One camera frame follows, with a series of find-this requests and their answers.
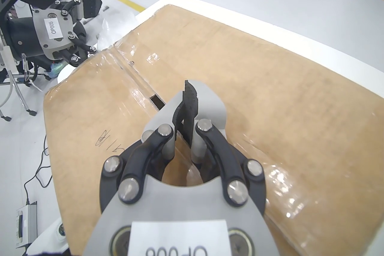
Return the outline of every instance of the caster wheel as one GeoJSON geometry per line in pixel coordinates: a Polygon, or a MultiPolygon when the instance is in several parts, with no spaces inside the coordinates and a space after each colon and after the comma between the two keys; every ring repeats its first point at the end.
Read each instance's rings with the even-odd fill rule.
{"type": "Polygon", "coordinates": [[[31,115],[31,116],[36,116],[36,114],[37,114],[36,111],[27,110],[27,112],[28,112],[29,115],[31,115]]]}

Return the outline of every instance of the power adapter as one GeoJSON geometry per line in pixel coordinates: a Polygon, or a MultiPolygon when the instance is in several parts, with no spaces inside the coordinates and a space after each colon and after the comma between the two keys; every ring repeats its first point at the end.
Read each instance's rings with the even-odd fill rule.
{"type": "Polygon", "coordinates": [[[16,211],[16,248],[27,248],[37,238],[37,201],[16,211]]]}

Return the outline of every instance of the metal bolt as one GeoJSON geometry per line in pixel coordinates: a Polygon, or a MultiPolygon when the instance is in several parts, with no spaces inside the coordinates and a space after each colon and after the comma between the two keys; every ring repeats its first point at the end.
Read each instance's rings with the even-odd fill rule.
{"type": "Polygon", "coordinates": [[[118,196],[119,199],[124,203],[132,201],[134,198],[136,198],[138,193],[139,183],[135,178],[124,179],[119,185],[118,196]]]}
{"type": "Polygon", "coordinates": [[[197,127],[202,131],[209,131],[212,128],[211,120],[201,119],[197,122],[197,127]]]}
{"type": "Polygon", "coordinates": [[[143,135],[141,135],[141,139],[143,140],[143,142],[145,142],[148,137],[150,137],[153,133],[153,130],[146,130],[143,135]]]}
{"type": "Polygon", "coordinates": [[[106,172],[115,172],[120,165],[120,159],[117,156],[111,156],[104,162],[104,170],[106,172]]]}
{"type": "Polygon", "coordinates": [[[229,198],[237,203],[244,204],[248,199],[248,189],[244,183],[239,180],[232,181],[227,188],[229,198]]]}
{"type": "Polygon", "coordinates": [[[161,124],[157,130],[161,136],[169,136],[172,133],[172,127],[169,124],[161,124]]]}
{"type": "Polygon", "coordinates": [[[248,171],[250,172],[251,175],[257,177],[263,173],[263,167],[261,164],[254,159],[250,159],[247,163],[247,168],[248,171]]]}

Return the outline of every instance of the handwritten marking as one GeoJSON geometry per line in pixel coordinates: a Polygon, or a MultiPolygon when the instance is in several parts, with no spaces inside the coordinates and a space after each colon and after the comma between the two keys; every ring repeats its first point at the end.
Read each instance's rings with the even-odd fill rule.
{"type": "Polygon", "coordinates": [[[124,149],[124,148],[121,148],[120,146],[121,146],[121,144],[120,144],[119,146],[117,146],[112,152],[115,153],[115,152],[117,152],[118,150],[122,150],[122,151],[124,151],[125,149],[124,149]]]}
{"type": "MultiPolygon", "coordinates": [[[[115,141],[117,141],[117,139],[115,139],[115,141]]],[[[108,148],[111,147],[114,143],[115,142],[113,142],[111,145],[109,145],[108,148]]],[[[108,148],[106,150],[108,150],[108,148]]]]}
{"type": "MultiPolygon", "coordinates": [[[[95,143],[95,146],[96,147],[100,147],[101,145],[103,145],[103,143],[109,138],[111,137],[111,134],[110,134],[110,131],[111,130],[104,130],[103,133],[100,135],[100,137],[97,139],[96,143],[95,143]]],[[[115,144],[115,142],[117,142],[118,139],[115,139],[111,145],[109,145],[106,149],[106,151],[112,147],[113,144],[115,144]]],[[[121,147],[121,144],[119,144],[119,146],[117,146],[114,150],[112,150],[113,153],[117,153],[118,150],[120,150],[120,152],[123,152],[125,151],[125,148],[124,147],[121,147]]]]}
{"type": "Polygon", "coordinates": [[[107,134],[110,132],[111,130],[109,131],[104,131],[101,136],[97,139],[97,142],[95,144],[95,146],[101,146],[103,144],[103,142],[105,142],[107,140],[108,137],[110,137],[110,135],[107,136],[107,134]]]}

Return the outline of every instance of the white desk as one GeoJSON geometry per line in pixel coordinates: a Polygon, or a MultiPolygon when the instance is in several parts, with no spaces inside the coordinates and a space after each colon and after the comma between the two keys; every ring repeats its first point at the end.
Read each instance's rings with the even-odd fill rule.
{"type": "MultiPolygon", "coordinates": [[[[358,83],[384,98],[384,73],[307,37],[287,31],[273,24],[221,8],[199,0],[159,0],[136,16],[137,26],[145,22],[165,5],[175,5],[199,15],[216,20],[248,34],[265,39],[358,83]]],[[[62,70],[59,82],[71,74],[70,68],[62,70]]]]}

